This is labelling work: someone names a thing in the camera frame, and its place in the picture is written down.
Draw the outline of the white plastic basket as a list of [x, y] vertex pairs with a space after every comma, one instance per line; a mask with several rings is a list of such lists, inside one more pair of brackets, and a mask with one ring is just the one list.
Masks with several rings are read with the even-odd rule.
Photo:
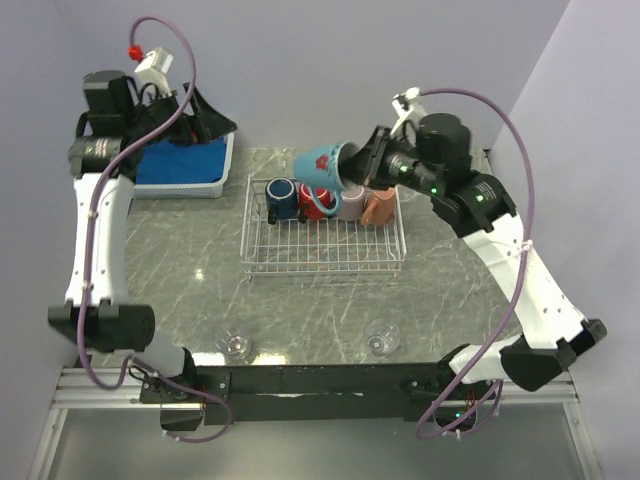
[[226, 156], [223, 176], [215, 183], [204, 184], [173, 184], [173, 185], [142, 185], [136, 182], [134, 197], [136, 199], [188, 199], [188, 198], [218, 198], [223, 193], [223, 187], [228, 179], [232, 163], [234, 134], [224, 137]]

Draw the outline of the blue cloth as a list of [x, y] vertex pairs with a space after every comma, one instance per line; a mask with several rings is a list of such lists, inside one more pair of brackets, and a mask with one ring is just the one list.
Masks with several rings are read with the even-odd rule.
[[215, 183], [223, 176], [226, 143], [178, 146], [168, 141], [144, 148], [136, 182], [142, 185]]

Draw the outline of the light blue white mug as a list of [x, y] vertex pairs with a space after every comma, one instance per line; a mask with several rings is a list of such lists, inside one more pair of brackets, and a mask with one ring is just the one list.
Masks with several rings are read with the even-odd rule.
[[[307, 186], [313, 204], [326, 216], [335, 216], [342, 207], [341, 194], [351, 188], [351, 182], [342, 179], [339, 168], [358, 149], [355, 143], [341, 142], [303, 152], [294, 161], [294, 177]], [[332, 208], [321, 203], [317, 189], [324, 189], [333, 197]]]

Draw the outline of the pink floral mug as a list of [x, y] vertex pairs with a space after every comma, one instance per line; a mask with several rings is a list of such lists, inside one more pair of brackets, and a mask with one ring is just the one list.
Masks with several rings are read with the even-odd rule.
[[364, 226], [384, 226], [392, 218], [395, 211], [396, 191], [394, 188], [386, 190], [372, 190], [361, 216]]

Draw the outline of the clear glass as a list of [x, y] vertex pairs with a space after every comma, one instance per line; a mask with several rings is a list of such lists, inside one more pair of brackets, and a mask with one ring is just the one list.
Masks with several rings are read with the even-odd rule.
[[228, 325], [216, 332], [215, 346], [227, 363], [239, 363], [252, 355], [253, 337], [242, 325]]
[[363, 337], [370, 352], [379, 357], [386, 357], [396, 351], [401, 340], [398, 325], [382, 319], [374, 319], [367, 323]]

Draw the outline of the red mug black handle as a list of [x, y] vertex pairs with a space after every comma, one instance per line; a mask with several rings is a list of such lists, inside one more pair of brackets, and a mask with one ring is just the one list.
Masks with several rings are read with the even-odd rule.
[[[327, 189], [316, 189], [316, 196], [325, 208], [332, 209], [335, 206], [335, 199]], [[300, 223], [306, 223], [308, 220], [318, 221], [327, 217], [314, 203], [309, 187], [304, 183], [301, 183], [299, 187], [298, 204], [297, 220]]]

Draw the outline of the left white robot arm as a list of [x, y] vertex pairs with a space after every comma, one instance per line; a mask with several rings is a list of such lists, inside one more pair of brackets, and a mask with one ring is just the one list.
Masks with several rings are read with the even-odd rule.
[[83, 79], [87, 108], [77, 120], [68, 158], [77, 224], [74, 260], [64, 301], [48, 310], [48, 323], [76, 345], [92, 382], [116, 390], [93, 369], [89, 353], [122, 352], [120, 377], [133, 370], [176, 401], [193, 399], [200, 378], [188, 349], [159, 333], [151, 306], [130, 302], [125, 272], [129, 209], [138, 167], [152, 152], [191, 153], [236, 128], [211, 107], [193, 82], [185, 97], [156, 82], [142, 85], [119, 70]]

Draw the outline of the mauve mug black handle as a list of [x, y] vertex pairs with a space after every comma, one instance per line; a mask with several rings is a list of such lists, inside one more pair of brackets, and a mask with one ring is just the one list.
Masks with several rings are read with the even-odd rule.
[[344, 221], [360, 219], [365, 205], [366, 193], [362, 186], [355, 186], [341, 193], [342, 206], [337, 218]]

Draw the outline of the dark blue mug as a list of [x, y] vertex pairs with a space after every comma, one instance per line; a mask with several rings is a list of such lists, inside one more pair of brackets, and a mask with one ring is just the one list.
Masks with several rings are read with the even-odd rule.
[[294, 182], [288, 178], [274, 178], [265, 186], [267, 222], [294, 220], [299, 211], [298, 192]]

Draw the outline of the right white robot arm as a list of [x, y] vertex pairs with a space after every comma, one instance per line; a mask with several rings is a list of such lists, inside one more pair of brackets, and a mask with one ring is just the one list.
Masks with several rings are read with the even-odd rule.
[[471, 132], [451, 114], [430, 114], [413, 124], [415, 139], [377, 127], [363, 147], [340, 154], [345, 183], [371, 189], [402, 185], [429, 196], [433, 212], [485, 264], [503, 294], [516, 301], [521, 334], [478, 352], [463, 345], [442, 359], [440, 391], [460, 398], [481, 380], [508, 379], [526, 391], [554, 380], [607, 335], [561, 291], [532, 244], [517, 207], [500, 181], [471, 166]]

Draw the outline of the black base beam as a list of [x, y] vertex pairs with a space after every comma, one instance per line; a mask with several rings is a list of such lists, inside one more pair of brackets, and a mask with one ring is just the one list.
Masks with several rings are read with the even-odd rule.
[[416, 421], [453, 375], [439, 363], [198, 366], [167, 385], [135, 366], [139, 401], [160, 407], [171, 432], [240, 422], [402, 419]]

